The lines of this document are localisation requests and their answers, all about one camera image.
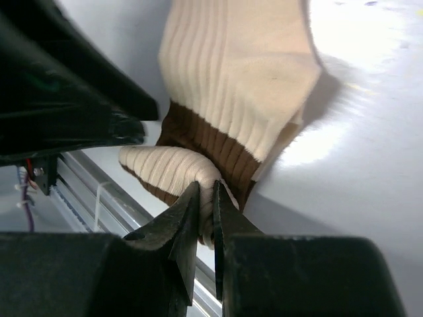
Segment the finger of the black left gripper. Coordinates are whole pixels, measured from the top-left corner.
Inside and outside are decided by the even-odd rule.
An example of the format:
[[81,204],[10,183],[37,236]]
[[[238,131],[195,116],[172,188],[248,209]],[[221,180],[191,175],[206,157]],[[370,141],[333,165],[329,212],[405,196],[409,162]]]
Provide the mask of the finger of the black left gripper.
[[85,39],[54,1],[4,0],[1,12],[25,36],[125,112],[141,121],[159,119],[155,99]]
[[142,144],[135,117],[74,75],[1,16],[1,164]]

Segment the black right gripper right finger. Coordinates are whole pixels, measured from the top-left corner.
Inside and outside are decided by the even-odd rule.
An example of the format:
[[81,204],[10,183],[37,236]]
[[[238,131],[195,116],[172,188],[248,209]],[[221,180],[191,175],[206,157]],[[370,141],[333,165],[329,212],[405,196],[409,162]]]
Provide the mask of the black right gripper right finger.
[[215,291],[224,316],[404,316],[369,239],[265,234],[213,187]]

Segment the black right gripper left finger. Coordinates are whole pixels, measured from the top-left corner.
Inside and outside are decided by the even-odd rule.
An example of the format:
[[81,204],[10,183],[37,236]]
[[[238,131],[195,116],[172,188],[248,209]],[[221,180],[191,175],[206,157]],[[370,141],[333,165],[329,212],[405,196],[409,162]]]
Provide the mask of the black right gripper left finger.
[[192,305],[200,187],[141,228],[1,235],[2,316],[185,316]]

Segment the cream and brown sock pair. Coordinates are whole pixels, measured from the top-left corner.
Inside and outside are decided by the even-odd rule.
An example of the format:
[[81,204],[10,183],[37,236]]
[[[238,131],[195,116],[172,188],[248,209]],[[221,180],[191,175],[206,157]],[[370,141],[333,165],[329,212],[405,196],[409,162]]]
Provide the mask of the cream and brown sock pair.
[[267,166],[298,134],[321,68],[301,1],[173,1],[159,50],[170,98],[152,147],[119,163],[172,205],[200,185],[198,240],[214,247],[213,186],[245,208]]

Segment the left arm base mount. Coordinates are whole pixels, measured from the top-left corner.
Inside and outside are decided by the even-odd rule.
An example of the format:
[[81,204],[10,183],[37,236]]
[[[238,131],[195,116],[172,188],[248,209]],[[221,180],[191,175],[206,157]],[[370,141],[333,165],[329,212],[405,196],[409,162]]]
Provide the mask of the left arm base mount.
[[30,174],[30,179],[46,196],[50,195],[50,189],[56,185],[58,176],[58,156],[48,155],[45,157],[27,158],[24,167]]

